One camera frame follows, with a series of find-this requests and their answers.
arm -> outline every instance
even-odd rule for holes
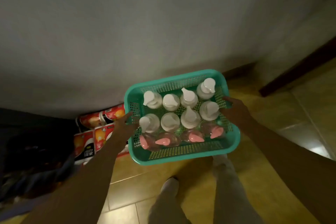
[[[138,124],[126,125],[132,113],[115,122],[111,138],[78,174],[36,207],[22,224],[97,223],[110,186],[117,154],[133,135]]]
[[[232,107],[221,113],[258,146],[293,194],[321,223],[336,223],[336,162],[260,125],[241,100],[224,99]]]

forearm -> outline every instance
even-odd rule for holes
[[[336,223],[336,162],[306,150],[251,120],[241,130],[258,146],[288,188],[321,223]]]
[[[109,189],[118,150],[113,136],[74,177],[34,209],[23,224],[96,223]]]

leg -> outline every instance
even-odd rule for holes
[[[175,196],[179,190],[179,181],[169,178],[162,186],[161,193],[149,211],[149,224],[190,224]]]
[[[245,190],[226,155],[213,157],[217,180],[214,224],[262,224],[263,220],[248,201]]]

hand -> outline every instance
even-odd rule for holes
[[[109,141],[112,141],[112,144],[114,145],[113,148],[116,148],[118,153],[124,149],[127,140],[134,135],[134,132],[139,127],[139,123],[126,124],[126,121],[132,115],[133,112],[129,112],[114,122],[113,134]]]
[[[223,99],[231,102],[232,107],[220,108],[219,111],[238,128],[243,129],[245,126],[255,122],[246,105],[241,100],[227,96],[223,97]]]

transparent pink bottle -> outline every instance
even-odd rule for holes
[[[181,140],[188,143],[200,143],[204,142],[204,135],[202,132],[196,129],[188,129],[181,134]]]
[[[171,132],[162,132],[156,138],[157,145],[164,145],[166,147],[175,147],[179,146],[181,140],[174,133]]]
[[[139,136],[141,147],[149,151],[159,151],[161,147],[155,143],[155,137],[149,133],[142,133]]]
[[[201,131],[210,136],[211,139],[225,137],[225,129],[212,122],[204,122],[201,124]]]

